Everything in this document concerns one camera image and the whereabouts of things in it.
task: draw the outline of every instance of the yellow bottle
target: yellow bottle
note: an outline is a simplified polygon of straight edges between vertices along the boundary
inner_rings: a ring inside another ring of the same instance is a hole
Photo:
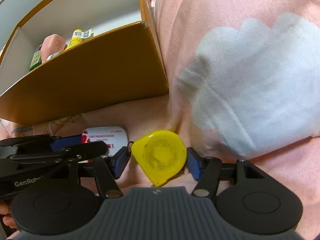
[[[77,29],[77,30],[75,30],[75,31],[73,32],[73,35],[72,35],[72,39],[71,39],[71,41],[70,41],[70,44],[69,44],[68,47],[66,47],[65,50],[70,49],[70,48],[72,48],[73,46],[76,46],[76,45],[78,45],[78,44],[80,44],[80,43],[82,42],[82,38],[79,38],[79,35],[78,35],[79,33],[82,33],[82,30]]]
[[[131,152],[156,187],[181,171],[187,160],[187,149],[180,137],[165,130],[149,133],[135,141]]]

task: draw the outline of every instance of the human hand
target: human hand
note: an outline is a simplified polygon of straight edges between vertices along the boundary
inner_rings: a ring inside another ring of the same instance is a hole
[[[17,225],[11,216],[10,205],[4,201],[0,201],[0,214],[5,215],[2,220],[6,226],[17,228]]]

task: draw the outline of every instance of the finger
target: finger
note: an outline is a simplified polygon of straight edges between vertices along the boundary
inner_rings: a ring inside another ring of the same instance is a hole
[[[1,215],[6,215],[8,213],[9,213],[8,205],[5,202],[0,201],[0,214]]]
[[[3,223],[11,228],[17,228],[16,223],[14,222],[13,218],[11,215],[5,215],[2,219]]]
[[[18,234],[20,233],[20,231],[15,231],[11,236],[9,236],[7,239],[13,239],[15,238]]]

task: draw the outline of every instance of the open box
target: open box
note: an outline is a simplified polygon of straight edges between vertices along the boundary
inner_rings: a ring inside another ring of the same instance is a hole
[[[35,48],[75,29],[94,38],[29,73]],[[168,93],[150,0],[43,0],[0,55],[0,118],[34,125]]]

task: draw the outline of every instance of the white label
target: white label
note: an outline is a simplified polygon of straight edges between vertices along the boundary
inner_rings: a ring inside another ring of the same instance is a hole
[[[73,38],[74,37],[78,37],[78,38],[81,38],[81,39],[86,39],[86,38],[89,38],[91,36],[91,34],[92,34],[92,29],[90,29],[90,30],[88,30],[88,31],[86,31],[84,33],[83,32],[74,31],[72,37]]]

